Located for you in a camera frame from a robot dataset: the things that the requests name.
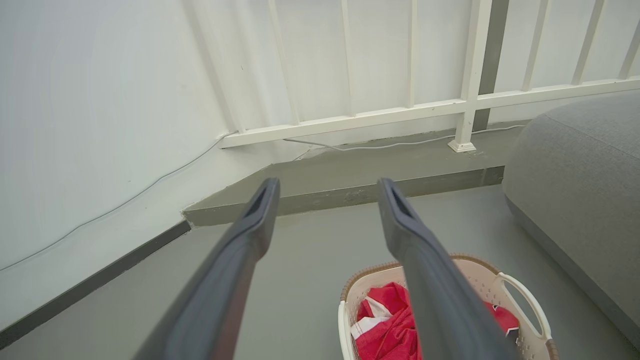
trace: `red clothing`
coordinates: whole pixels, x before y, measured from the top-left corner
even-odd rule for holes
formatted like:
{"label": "red clothing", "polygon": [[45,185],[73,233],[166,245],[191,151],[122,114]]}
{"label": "red clothing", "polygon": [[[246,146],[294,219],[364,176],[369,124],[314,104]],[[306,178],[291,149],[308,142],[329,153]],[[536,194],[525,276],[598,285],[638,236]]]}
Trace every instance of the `red clothing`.
{"label": "red clothing", "polygon": [[[507,309],[487,306],[507,337],[518,338],[518,319]],[[390,282],[372,288],[360,304],[357,323],[351,327],[362,360],[421,360],[422,351],[411,310],[409,292]]]}

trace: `brown basket rim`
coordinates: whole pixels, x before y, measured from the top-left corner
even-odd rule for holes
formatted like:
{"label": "brown basket rim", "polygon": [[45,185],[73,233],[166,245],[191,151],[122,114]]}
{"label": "brown basket rim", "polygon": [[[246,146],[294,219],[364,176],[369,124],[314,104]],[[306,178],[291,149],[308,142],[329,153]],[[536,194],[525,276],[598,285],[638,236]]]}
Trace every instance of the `brown basket rim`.
{"label": "brown basket rim", "polygon": [[[491,270],[491,272],[493,272],[495,275],[498,275],[498,273],[500,272],[500,270],[495,268],[493,265],[489,264],[485,260],[476,258],[475,256],[471,256],[471,255],[468,255],[468,254],[462,254],[462,253],[455,252],[455,253],[450,254],[450,257],[451,257],[451,259],[461,259],[461,260],[473,261],[474,263],[477,263],[478,265],[482,265],[485,268]],[[353,284],[356,281],[360,280],[360,278],[365,277],[366,275],[371,275],[371,274],[376,273],[376,272],[389,270],[389,269],[397,268],[397,267],[400,267],[400,266],[402,266],[402,264],[400,264],[399,262],[391,261],[389,263],[384,263],[384,264],[380,264],[380,265],[370,266],[368,268],[364,268],[364,269],[360,270],[359,272],[353,274],[353,276],[351,276],[349,278],[349,280],[347,280],[347,283],[342,288],[342,294],[340,294],[340,301],[347,301],[347,294],[349,293],[349,290],[351,289],[351,287],[353,286]]]}
{"label": "brown basket rim", "polygon": [[[493,272],[495,275],[498,275],[500,273],[500,270],[498,270],[495,266],[489,264],[487,261],[483,260],[483,259],[479,259],[475,256],[471,256],[468,254],[462,254],[462,253],[452,253],[450,254],[451,259],[460,259],[460,260],[468,260],[468,261],[472,261],[474,263],[477,263],[478,265],[481,265],[487,269],[489,269],[491,272]],[[380,264],[380,265],[376,265],[376,266],[370,266],[368,268],[364,268],[363,270],[360,270],[359,272],[353,274],[353,276],[351,276],[349,278],[349,280],[347,280],[347,283],[344,285],[344,287],[342,288],[342,294],[340,295],[340,301],[347,301],[347,294],[349,293],[349,290],[351,289],[351,287],[353,286],[354,283],[356,283],[356,281],[360,280],[361,278],[365,277],[366,275],[370,275],[376,272],[380,272],[380,271],[384,271],[384,270],[389,270],[389,269],[393,269],[393,268],[398,268],[401,267],[402,264],[400,264],[397,261],[391,261],[389,263],[384,263],[384,264]],[[549,359],[551,360],[560,360],[560,355],[558,354],[557,351],[557,347],[556,347],[556,343],[553,339],[549,339],[547,340],[547,342],[545,343],[547,346],[547,351],[549,352]]]}

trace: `gray cushion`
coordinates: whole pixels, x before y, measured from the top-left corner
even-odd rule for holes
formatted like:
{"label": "gray cushion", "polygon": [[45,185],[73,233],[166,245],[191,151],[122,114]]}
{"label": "gray cushion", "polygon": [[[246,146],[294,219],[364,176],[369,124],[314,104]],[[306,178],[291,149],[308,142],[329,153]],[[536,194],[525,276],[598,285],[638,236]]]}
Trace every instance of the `gray cushion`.
{"label": "gray cushion", "polygon": [[[640,326],[639,139],[638,95],[563,106],[535,118],[522,131],[502,183],[508,199],[636,329]],[[606,302],[594,300],[612,317],[604,308]],[[627,325],[611,320],[639,346],[640,336],[637,330],[629,333],[628,320]]]}

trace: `laundry basket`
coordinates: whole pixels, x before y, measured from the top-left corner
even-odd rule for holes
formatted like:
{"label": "laundry basket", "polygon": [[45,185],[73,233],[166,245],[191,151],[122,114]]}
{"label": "laundry basket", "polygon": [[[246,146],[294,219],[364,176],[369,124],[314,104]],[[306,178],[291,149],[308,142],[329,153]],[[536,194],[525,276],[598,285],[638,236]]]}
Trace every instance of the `laundry basket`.
{"label": "laundry basket", "polygon": [[[518,318],[520,335],[517,345],[522,359],[559,360],[547,317],[536,298],[524,285],[513,277],[499,272],[485,261],[472,256],[453,254],[451,259],[483,301],[502,306]],[[352,276],[345,285],[338,307],[338,331],[344,360],[360,360],[355,342],[351,337],[351,326],[356,322],[361,301],[367,296],[369,289],[382,287],[390,282],[397,282],[406,287],[404,271],[400,263],[393,262],[366,268]],[[538,318],[541,334],[514,301],[504,285],[505,282],[510,283],[527,299]]]}

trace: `concrete floor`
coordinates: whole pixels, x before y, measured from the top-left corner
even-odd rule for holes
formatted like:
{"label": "concrete floor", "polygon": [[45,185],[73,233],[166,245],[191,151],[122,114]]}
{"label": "concrete floor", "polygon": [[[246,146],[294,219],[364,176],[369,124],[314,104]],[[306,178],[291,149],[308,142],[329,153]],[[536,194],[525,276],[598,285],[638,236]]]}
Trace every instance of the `concrete floor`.
{"label": "concrete floor", "polygon": [[[447,250],[484,258],[522,281],[551,324],[563,359],[640,354],[519,228],[500,186],[410,199]],[[236,360],[341,359],[337,308],[358,270],[391,261],[377,204],[280,217],[258,264]],[[227,225],[165,246],[0,352],[0,359],[128,359]]]}

